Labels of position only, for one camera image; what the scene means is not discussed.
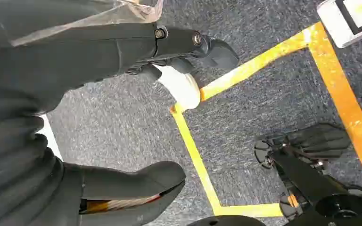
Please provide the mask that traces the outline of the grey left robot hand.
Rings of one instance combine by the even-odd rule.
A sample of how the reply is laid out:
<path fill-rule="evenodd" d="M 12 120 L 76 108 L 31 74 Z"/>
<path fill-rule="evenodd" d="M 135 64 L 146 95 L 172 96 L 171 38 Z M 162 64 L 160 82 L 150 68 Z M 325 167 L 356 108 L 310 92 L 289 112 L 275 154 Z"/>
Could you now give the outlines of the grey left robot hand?
<path fill-rule="evenodd" d="M 162 1 L 0 0 L 0 226 L 142 226 L 185 185 L 161 161 L 136 172 L 60 160 L 40 133 L 66 92 L 122 74 L 151 77 L 184 109 L 200 91 L 189 58 L 233 68 L 224 41 L 157 24 Z"/>

